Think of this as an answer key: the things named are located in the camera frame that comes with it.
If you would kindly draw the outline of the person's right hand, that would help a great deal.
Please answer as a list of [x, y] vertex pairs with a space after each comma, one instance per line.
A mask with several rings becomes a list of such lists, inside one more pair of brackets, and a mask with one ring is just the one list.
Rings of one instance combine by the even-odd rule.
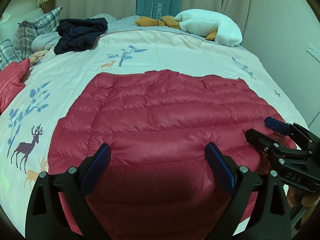
[[298, 190], [290, 186], [286, 198], [290, 207], [294, 207], [297, 203], [302, 203], [306, 207], [313, 207], [319, 202], [319, 193], [306, 194], [304, 197], [299, 197]]

